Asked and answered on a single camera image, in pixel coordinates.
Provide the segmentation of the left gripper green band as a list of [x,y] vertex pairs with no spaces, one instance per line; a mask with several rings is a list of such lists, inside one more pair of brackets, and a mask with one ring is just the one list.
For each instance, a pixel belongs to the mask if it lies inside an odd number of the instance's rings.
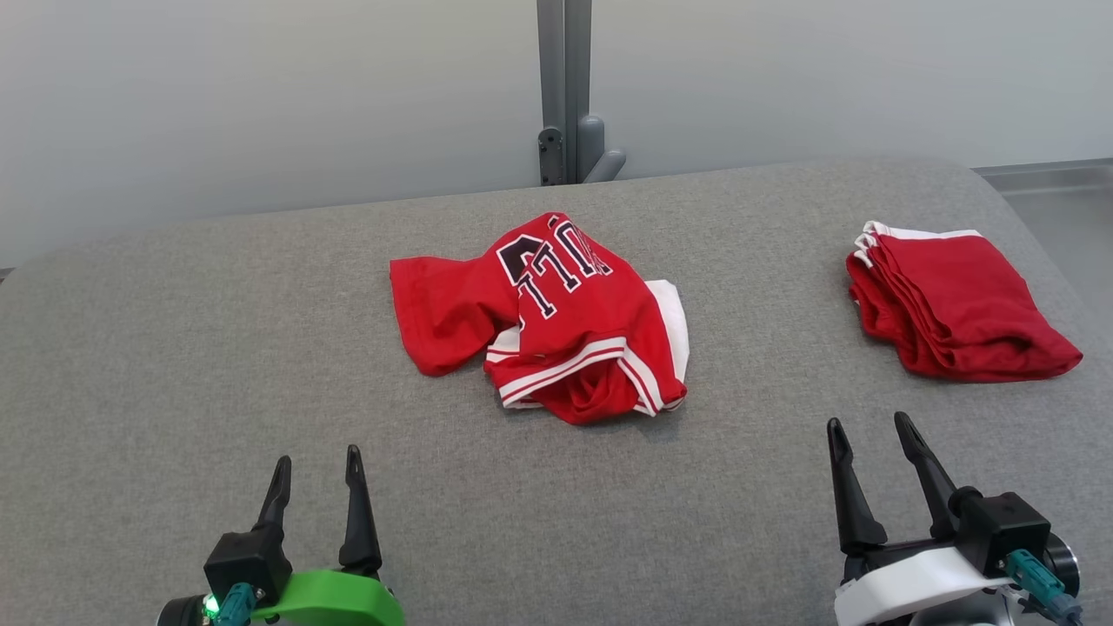
[[[256,530],[283,531],[283,513],[290,502],[290,456],[280,456],[263,497]],[[273,606],[253,613],[254,625],[405,625],[401,603],[373,577],[383,566],[377,524],[358,446],[347,447],[345,483],[349,488],[339,570],[318,569],[290,575]]]

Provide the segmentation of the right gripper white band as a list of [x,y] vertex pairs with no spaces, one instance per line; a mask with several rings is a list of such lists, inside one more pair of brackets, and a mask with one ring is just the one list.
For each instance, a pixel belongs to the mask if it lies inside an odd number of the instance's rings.
[[[930,511],[930,538],[953,539],[956,516],[949,473],[910,415],[894,415],[905,458],[914,466]],[[1013,625],[1009,581],[989,577],[954,547],[930,542],[883,546],[888,536],[873,516],[851,461],[850,440],[837,417],[827,422],[839,546],[846,555],[835,591],[839,625]]]

